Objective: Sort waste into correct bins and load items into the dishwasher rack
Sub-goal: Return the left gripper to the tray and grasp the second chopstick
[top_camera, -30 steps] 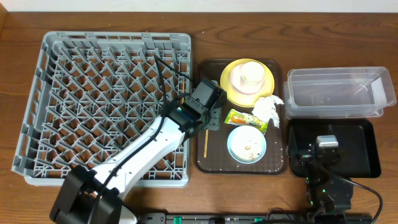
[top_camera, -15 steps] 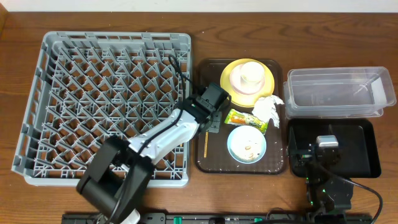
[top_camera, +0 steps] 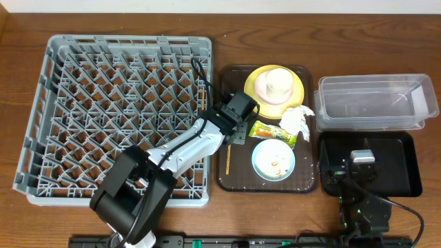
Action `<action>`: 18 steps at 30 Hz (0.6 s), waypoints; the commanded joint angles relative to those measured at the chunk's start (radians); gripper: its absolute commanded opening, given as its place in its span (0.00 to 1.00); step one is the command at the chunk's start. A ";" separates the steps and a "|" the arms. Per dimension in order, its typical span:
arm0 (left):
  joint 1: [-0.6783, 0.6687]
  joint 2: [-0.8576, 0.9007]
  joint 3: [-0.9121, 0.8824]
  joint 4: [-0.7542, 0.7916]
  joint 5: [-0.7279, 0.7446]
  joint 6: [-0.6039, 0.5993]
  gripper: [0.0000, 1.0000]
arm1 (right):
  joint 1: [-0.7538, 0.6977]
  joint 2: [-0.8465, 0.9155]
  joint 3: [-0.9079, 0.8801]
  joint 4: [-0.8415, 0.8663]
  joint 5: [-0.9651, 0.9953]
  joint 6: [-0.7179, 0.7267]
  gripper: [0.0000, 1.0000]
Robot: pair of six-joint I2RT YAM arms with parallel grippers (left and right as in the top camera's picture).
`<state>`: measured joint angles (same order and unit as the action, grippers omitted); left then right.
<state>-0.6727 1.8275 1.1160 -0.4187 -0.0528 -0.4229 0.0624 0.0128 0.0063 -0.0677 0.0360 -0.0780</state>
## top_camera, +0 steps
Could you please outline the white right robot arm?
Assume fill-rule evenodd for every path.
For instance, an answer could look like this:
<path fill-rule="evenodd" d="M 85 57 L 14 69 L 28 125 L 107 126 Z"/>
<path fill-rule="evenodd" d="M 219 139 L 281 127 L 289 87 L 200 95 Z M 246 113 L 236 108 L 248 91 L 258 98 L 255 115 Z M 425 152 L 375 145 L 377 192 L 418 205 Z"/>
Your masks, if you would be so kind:
<path fill-rule="evenodd" d="M 319 171 L 322 188 L 338 197 L 340 221 L 345 233 L 340 238 L 347 246 L 370 240 L 381 242 L 389 231 L 391 205 L 365 189 L 379 176 L 380 164 L 370 149 L 347 151 L 342 147 L 327 147 L 320 141 Z"/>

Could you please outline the white cup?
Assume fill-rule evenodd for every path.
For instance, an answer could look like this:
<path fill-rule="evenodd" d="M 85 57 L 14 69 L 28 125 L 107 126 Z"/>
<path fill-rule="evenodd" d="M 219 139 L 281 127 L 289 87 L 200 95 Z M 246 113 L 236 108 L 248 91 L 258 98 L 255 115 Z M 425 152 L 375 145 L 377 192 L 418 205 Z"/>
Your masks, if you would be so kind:
<path fill-rule="evenodd" d="M 276 68 L 270 70 L 265 78 L 267 95 L 269 97 L 281 97 L 293 90 L 294 78 L 289 70 Z"/>

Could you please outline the green orange snack wrapper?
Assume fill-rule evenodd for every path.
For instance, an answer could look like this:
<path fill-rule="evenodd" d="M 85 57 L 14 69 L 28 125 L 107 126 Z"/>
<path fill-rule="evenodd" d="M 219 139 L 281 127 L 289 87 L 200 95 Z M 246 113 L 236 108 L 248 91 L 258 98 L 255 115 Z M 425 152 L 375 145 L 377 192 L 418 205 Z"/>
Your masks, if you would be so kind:
<path fill-rule="evenodd" d="M 261 121 L 256 121 L 253 124 L 248 136 L 259 139 L 277 139 L 286 143 L 291 148 L 294 148 L 297 141 L 296 135 L 290 134 L 281 127 L 265 124 Z"/>

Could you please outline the wooden chopstick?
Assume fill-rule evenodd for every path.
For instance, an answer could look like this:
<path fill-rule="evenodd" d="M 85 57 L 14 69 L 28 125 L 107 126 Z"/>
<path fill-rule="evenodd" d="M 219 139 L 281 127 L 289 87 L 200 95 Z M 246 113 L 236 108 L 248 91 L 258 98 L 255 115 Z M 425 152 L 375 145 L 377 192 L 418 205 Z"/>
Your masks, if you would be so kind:
<path fill-rule="evenodd" d="M 232 145 L 228 145 L 228 147 L 227 147 L 227 161 L 226 161 L 226 169 L 225 169 L 226 175 L 229 175 L 231 150 L 232 150 Z"/>
<path fill-rule="evenodd" d="M 202 89 L 201 111 L 205 110 L 205 88 Z"/>

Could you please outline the white napkin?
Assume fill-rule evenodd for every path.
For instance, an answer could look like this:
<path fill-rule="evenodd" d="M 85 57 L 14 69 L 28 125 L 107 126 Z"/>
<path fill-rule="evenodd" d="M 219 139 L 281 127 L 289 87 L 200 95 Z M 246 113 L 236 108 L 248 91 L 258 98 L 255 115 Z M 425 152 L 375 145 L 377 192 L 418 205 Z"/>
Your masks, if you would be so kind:
<path fill-rule="evenodd" d="M 304 141 L 310 141 L 310 132 L 307 126 L 306 117 L 314 116 L 314 112 L 307 106 L 289 107 L 285 110 L 279 122 L 279 126 L 289 134 L 297 136 L 302 133 Z"/>

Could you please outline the light blue bowl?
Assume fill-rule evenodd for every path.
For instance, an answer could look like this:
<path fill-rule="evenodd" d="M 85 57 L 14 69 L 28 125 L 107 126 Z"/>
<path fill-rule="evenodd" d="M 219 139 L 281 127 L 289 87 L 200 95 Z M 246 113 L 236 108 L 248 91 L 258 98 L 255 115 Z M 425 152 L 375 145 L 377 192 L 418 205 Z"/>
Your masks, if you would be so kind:
<path fill-rule="evenodd" d="M 267 139 L 254 148 L 252 167 L 263 179 L 278 182 L 288 178 L 296 166 L 296 157 L 288 144 Z"/>

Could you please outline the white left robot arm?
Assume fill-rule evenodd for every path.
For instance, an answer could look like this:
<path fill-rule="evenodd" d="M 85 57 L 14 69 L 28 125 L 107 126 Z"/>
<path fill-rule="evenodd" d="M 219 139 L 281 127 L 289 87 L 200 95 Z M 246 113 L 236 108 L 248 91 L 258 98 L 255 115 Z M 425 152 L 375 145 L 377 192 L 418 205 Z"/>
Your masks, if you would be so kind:
<path fill-rule="evenodd" d="M 125 149 L 90 201 L 90 208 L 121 237 L 118 247 L 152 247 L 157 226 L 180 176 L 214 154 L 255 108 L 218 103 L 170 142 L 142 150 Z"/>

